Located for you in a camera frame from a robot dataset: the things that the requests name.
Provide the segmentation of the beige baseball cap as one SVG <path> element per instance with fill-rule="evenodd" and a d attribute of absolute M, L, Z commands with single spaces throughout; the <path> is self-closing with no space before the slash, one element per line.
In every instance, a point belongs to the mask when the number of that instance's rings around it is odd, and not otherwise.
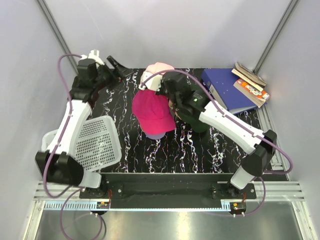
<path fill-rule="evenodd" d="M 168 101 L 168 106 L 169 106 L 169 108 L 171 109 L 171 111 L 174 113 L 174 112 L 175 112 L 174 104 L 172 103 L 171 100 Z"/>

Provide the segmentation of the pink cap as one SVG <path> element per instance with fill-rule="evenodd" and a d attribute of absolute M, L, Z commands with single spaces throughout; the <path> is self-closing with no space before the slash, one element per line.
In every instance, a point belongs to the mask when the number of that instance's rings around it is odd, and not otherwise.
<path fill-rule="evenodd" d="M 146 78 L 144 77 L 144 74 L 147 73 L 147 76 L 150 76 L 151 74 L 158 73 L 163 70 L 174 70 L 175 68 L 167 63 L 163 62 L 156 62 L 154 64 L 150 64 L 146 67 L 144 70 L 141 78 L 140 78 L 140 83 L 142 83 Z"/>

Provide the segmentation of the red mesh cap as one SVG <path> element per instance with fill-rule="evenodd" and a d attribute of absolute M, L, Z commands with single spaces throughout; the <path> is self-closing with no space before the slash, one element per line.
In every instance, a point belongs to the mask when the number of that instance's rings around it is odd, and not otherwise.
<path fill-rule="evenodd" d="M 139 90 L 132 100 L 132 113 L 147 135 L 160 135 L 176 128 L 169 100 L 155 91 Z"/>

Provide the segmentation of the dark green cap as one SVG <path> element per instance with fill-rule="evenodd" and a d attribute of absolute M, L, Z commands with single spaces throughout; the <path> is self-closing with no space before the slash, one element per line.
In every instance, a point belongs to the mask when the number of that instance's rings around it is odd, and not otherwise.
<path fill-rule="evenodd" d="M 203 133 L 209 129 L 209 125 L 200 121 L 200 113 L 205 111 L 205 106 L 210 99 L 205 92 L 195 84 L 183 87 L 175 94 L 174 112 L 177 117 L 190 124 L 196 133 Z"/>

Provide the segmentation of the purple cap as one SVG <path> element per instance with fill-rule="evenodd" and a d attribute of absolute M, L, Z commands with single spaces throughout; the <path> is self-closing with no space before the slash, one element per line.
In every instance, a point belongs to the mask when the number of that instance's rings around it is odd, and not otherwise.
<path fill-rule="evenodd" d="M 162 133 L 157 133 L 157 134 L 150 134 L 150 133 L 145 133 L 146 137 L 151 139 L 151 140 L 159 140 L 165 136 L 165 132 Z"/>

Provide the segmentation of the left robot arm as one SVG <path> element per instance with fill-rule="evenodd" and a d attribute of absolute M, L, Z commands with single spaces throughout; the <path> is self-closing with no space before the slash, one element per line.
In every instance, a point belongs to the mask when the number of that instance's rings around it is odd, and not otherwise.
<path fill-rule="evenodd" d="M 76 160 L 76 144 L 81 130 L 91 114 L 99 91 L 113 90 L 130 76 L 131 69 L 124 67 L 112 56 L 107 57 L 109 68 L 99 56 L 82 55 L 77 63 L 77 75 L 67 89 L 65 114 L 50 145 L 35 155 L 35 162 L 44 183 L 90 188 L 97 198 L 108 193 L 108 186 L 95 170 L 86 170 Z"/>

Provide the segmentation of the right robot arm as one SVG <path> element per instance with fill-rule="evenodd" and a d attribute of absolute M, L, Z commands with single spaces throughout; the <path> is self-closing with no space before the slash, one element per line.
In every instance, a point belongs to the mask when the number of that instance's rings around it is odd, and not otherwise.
<path fill-rule="evenodd" d="M 276 150 L 277 134 L 257 129 L 222 107 L 195 78 L 187 83 L 189 74 L 181 70 L 164 70 L 155 78 L 156 93 L 171 102 L 172 111 L 193 128 L 196 124 L 213 127 L 234 141 L 247 156 L 241 161 L 227 185 L 228 195 L 239 198 L 255 177 L 264 173 Z"/>

